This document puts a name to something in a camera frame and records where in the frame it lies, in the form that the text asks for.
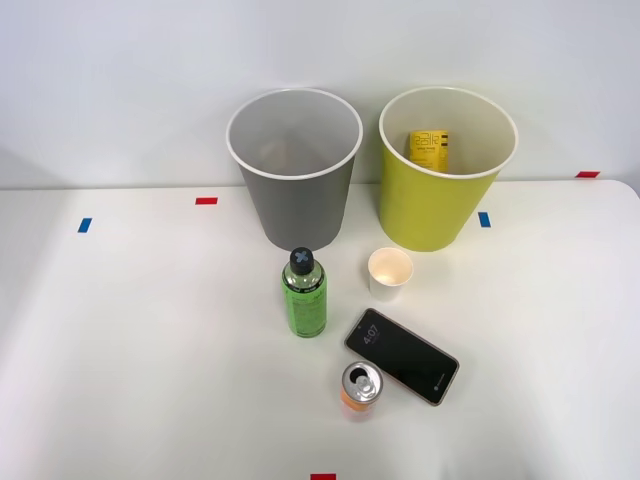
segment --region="white cup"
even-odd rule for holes
[[[411,258],[397,248],[380,248],[369,257],[369,291],[378,300],[393,300],[413,275]]]

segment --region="yellow package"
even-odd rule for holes
[[[447,173],[449,133],[446,130],[421,130],[409,135],[409,160],[429,170]]]

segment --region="bottle label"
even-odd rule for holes
[[[449,133],[446,130],[423,130],[409,135],[409,160],[423,168],[447,173],[449,168]]]
[[[318,283],[309,288],[289,285],[282,274],[289,326],[300,337],[315,337],[327,325],[327,281],[324,273]]]

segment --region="bin rim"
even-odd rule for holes
[[[471,95],[474,96],[476,98],[479,98],[481,100],[484,100],[485,102],[487,102],[488,104],[492,105],[494,108],[496,108],[502,115],[504,115],[504,117],[507,119],[507,121],[509,122],[509,125],[511,125],[511,128],[513,129],[513,135],[515,137],[514,139],[514,143],[513,143],[513,149],[511,150],[511,153],[509,154],[509,156],[499,165],[486,170],[484,172],[479,172],[479,173],[471,173],[468,175],[454,175],[454,174],[450,174],[450,173],[440,173],[440,172],[436,172],[433,170],[429,170],[428,168],[424,168],[421,167],[419,165],[416,165],[415,163],[411,162],[409,159],[405,158],[403,155],[400,155],[398,153],[398,151],[393,148],[391,146],[391,143],[389,143],[389,140],[387,140],[387,136],[384,133],[384,128],[382,126],[383,122],[384,122],[384,117],[387,113],[387,111],[389,110],[390,107],[393,106],[393,104],[395,102],[397,102],[398,100],[400,100],[402,97],[406,96],[406,95],[410,95],[412,93],[415,92],[419,92],[422,90],[454,90],[457,92],[461,92],[461,93],[465,93],[467,95]],[[422,173],[426,173],[428,175],[434,176],[434,177],[440,177],[440,178],[448,178],[451,180],[471,180],[474,178],[482,178],[482,177],[487,177],[489,175],[492,175],[494,173],[499,172],[500,170],[502,170],[505,165],[507,165],[511,159],[513,158],[514,154],[516,153],[516,150],[518,150],[518,144],[520,141],[520,136],[518,134],[518,127],[516,127],[515,122],[513,121],[513,119],[511,118],[511,116],[506,112],[506,110],[504,108],[502,108],[500,105],[498,105],[496,102],[494,102],[493,100],[480,95],[479,93],[475,93],[472,92],[471,90],[467,90],[465,88],[459,88],[459,87],[451,87],[451,86],[443,86],[443,85],[434,85],[434,86],[428,86],[428,87],[418,87],[418,88],[414,88],[411,90],[407,90],[406,92],[403,92],[397,96],[395,96],[393,99],[391,99],[389,101],[389,103],[387,103],[384,107],[384,109],[382,110],[382,113],[380,114],[380,119],[378,121],[378,129],[380,131],[380,137],[382,138],[382,141],[384,142],[385,147],[387,147],[389,149],[389,151],[393,154],[394,157],[396,157],[398,160],[400,160],[401,162],[403,162],[405,165],[413,168],[414,170],[417,170],[419,172]]]
[[[345,107],[347,107],[347,109],[353,114],[353,116],[355,117],[356,121],[358,122],[358,140],[356,141],[356,144],[353,147],[353,149],[347,154],[347,156],[345,158],[343,158],[342,160],[340,160],[336,164],[332,165],[331,167],[325,168],[324,170],[320,170],[319,172],[308,173],[308,174],[305,174],[305,175],[276,175],[276,174],[264,172],[262,170],[259,170],[259,169],[255,168],[255,167],[252,167],[251,165],[246,163],[244,160],[242,160],[236,154],[235,150],[231,146],[230,134],[231,134],[231,127],[233,125],[233,122],[238,117],[238,115],[245,108],[247,108],[249,105],[251,105],[252,103],[254,103],[254,102],[258,101],[258,100],[260,100],[261,98],[268,97],[270,95],[275,95],[275,94],[278,94],[278,93],[284,93],[284,92],[313,92],[313,93],[319,93],[321,95],[326,95],[327,97],[330,97],[330,98],[332,98],[334,100],[337,100],[340,103],[342,103]],[[227,131],[226,131],[225,137],[226,137],[226,142],[227,142],[227,149],[231,153],[231,156],[233,157],[233,159],[240,166],[242,166],[243,168],[246,168],[250,172],[253,172],[256,175],[260,175],[261,177],[271,178],[273,180],[309,180],[311,178],[321,177],[323,175],[331,173],[334,170],[338,170],[340,167],[342,167],[345,164],[349,163],[349,161],[355,156],[355,154],[357,153],[358,149],[360,148],[360,145],[362,144],[363,128],[362,128],[362,120],[360,119],[360,115],[358,115],[358,112],[356,111],[356,109],[353,108],[351,106],[351,104],[349,102],[347,102],[345,99],[343,99],[343,98],[341,98],[341,97],[339,97],[337,95],[334,95],[333,93],[329,93],[329,92],[326,92],[324,90],[319,90],[317,88],[280,88],[280,89],[277,89],[277,90],[270,90],[270,91],[268,91],[266,93],[263,93],[263,94],[258,95],[256,97],[253,97],[253,98],[247,100],[245,103],[243,103],[235,111],[235,113],[231,116],[231,119],[229,120],[229,123],[227,124]]]

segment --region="gray bin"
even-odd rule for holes
[[[261,95],[227,127],[227,146],[267,238],[285,250],[327,246],[340,231],[362,121],[343,99],[313,89]]]

